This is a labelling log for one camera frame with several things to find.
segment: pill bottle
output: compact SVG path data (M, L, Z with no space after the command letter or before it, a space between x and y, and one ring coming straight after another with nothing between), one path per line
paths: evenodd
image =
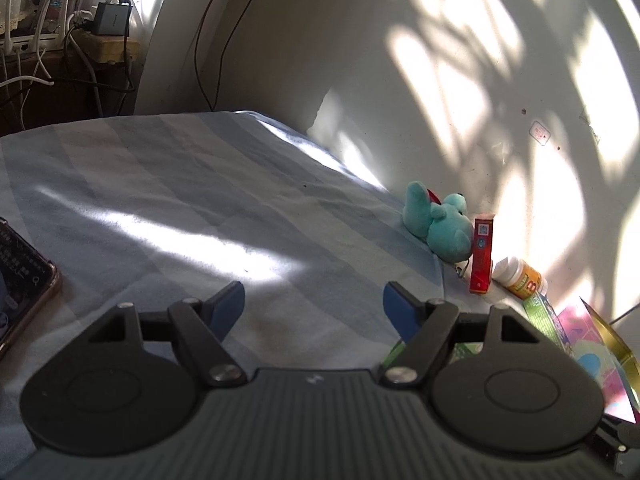
M494 266L491 277L521 300L526 300L538 291L546 296L546 279L522 258L508 256Z

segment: teal stuffed animal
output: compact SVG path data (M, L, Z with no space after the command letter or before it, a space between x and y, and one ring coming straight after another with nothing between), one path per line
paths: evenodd
M444 261L455 264L471 257L474 226L466 217L466 200L461 194L451 194L439 204L423 184L412 182L406 188L402 221Z

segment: mattress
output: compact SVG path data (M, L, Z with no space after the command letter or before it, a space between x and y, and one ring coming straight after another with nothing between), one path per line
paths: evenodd
M240 280L246 306L224 345L250 373L372 367L398 339L382 309L390 280L486 312L402 227L400 210L254 112L109 118L0 139L0 216L63 275L0 362L0 475L33 451L18 411L25 382L121 301L158 310ZM173 359L163 344L147 349Z

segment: smartphone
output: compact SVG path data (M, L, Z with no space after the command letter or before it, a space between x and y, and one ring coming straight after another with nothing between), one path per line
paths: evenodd
M60 284L58 268L0 218L0 359Z

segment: power adapter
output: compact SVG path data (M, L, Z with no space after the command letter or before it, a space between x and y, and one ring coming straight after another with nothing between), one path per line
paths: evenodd
M130 14L130 5L100 2L95 11L91 33L95 36L124 36L129 32L127 24Z

